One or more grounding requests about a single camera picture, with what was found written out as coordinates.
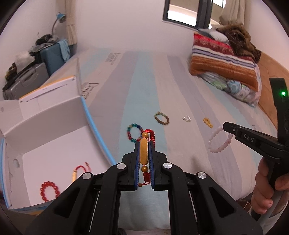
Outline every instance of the bed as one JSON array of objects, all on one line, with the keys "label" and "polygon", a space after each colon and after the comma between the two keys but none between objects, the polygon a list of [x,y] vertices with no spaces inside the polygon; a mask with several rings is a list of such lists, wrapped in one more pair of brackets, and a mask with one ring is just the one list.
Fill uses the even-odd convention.
[{"label": "bed", "polygon": [[[234,139],[221,153],[211,153],[208,140],[224,122],[275,137],[277,130],[259,107],[250,107],[192,76],[187,58],[93,47],[74,55],[46,84],[69,75],[80,76],[82,96],[113,156],[110,164],[133,151],[127,128],[136,123],[144,130],[154,130],[156,150],[183,171],[206,172],[235,200],[253,191],[261,156]],[[158,111],[168,116],[168,125],[155,120]],[[212,128],[204,118],[209,119]],[[131,135],[137,139],[140,132],[132,128]],[[226,139],[223,131],[212,145],[220,146]],[[154,192],[150,186],[122,192],[119,227],[127,234],[134,233],[130,230],[168,234],[167,193]]]}]

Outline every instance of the blue suitcase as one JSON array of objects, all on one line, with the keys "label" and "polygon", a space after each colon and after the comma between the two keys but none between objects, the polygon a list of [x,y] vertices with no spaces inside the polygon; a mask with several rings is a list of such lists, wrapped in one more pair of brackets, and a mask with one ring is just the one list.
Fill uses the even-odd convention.
[{"label": "blue suitcase", "polygon": [[58,43],[42,49],[39,57],[45,63],[49,77],[65,63]]}]

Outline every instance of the yellow wooden pendant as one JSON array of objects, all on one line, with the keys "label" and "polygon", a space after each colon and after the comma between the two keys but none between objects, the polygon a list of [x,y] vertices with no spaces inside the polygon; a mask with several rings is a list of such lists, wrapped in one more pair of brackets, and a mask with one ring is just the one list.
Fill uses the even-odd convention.
[{"label": "yellow wooden pendant", "polygon": [[146,138],[140,140],[140,163],[142,165],[147,165],[148,160],[148,141]]}]

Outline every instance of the beige curtain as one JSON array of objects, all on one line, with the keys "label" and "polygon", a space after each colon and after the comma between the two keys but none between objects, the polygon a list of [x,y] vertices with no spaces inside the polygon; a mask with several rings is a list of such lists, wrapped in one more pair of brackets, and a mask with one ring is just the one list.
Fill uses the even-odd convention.
[{"label": "beige curtain", "polygon": [[227,0],[225,8],[219,17],[221,25],[243,24],[249,27],[251,0]]},{"label": "beige curtain", "polygon": [[66,14],[66,39],[68,45],[77,43],[77,36],[75,30],[75,3],[76,0],[65,1],[65,14]]}]

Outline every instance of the red patterned pillow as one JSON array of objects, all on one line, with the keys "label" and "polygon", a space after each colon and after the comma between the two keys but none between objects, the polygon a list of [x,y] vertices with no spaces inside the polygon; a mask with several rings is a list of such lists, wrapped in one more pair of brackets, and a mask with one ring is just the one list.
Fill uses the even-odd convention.
[{"label": "red patterned pillow", "polygon": [[258,91],[257,75],[251,57],[235,56],[229,45],[194,34],[190,73],[198,75],[206,71],[239,81]]}]

